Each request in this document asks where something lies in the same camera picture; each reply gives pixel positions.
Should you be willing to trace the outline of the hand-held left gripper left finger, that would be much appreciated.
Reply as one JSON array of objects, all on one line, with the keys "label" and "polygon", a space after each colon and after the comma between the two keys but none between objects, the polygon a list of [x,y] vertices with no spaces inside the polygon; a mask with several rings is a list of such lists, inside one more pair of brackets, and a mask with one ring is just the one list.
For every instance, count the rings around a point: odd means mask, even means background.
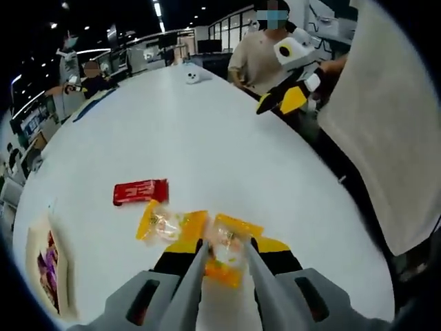
[{"label": "hand-held left gripper left finger", "polygon": [[202,280],[203,240],[176,241],[107,298],[99,329],[195,330]]}]

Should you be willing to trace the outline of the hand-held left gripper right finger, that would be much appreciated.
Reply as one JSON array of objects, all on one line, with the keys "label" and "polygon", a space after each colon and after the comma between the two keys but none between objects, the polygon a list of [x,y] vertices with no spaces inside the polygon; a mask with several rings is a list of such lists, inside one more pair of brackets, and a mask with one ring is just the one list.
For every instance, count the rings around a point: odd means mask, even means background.
[{"label": "hand-held left gripper right finger", "polygon": [[349,330],[349,295],[304,269],[275,239],[251,239],[251,276],[263,330]]}]

